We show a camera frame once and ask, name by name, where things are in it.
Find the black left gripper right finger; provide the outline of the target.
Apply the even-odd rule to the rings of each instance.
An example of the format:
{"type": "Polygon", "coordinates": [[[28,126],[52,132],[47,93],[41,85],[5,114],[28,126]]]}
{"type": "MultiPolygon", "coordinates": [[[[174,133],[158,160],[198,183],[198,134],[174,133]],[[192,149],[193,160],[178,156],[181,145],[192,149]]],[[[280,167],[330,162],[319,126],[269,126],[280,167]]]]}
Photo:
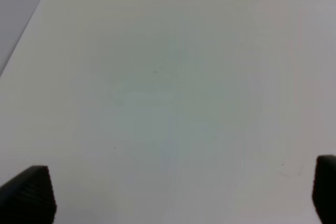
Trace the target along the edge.
{"type": "Polygon", "coordinates": [[[335,223],[335,156],[317,157],[312,201],[321,223],[335,223]]]}

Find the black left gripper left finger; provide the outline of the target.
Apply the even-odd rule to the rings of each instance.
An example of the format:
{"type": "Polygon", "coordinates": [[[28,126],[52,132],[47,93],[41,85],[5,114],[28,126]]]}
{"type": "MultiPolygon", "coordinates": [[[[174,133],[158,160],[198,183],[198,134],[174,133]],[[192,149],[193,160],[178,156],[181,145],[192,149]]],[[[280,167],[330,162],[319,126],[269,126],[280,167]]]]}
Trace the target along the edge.
{"type": "Polygon", "coordinates": [[[47,166],[31,166],[1,186],[1,223],[55,221],[57,204],[47,166]]]}

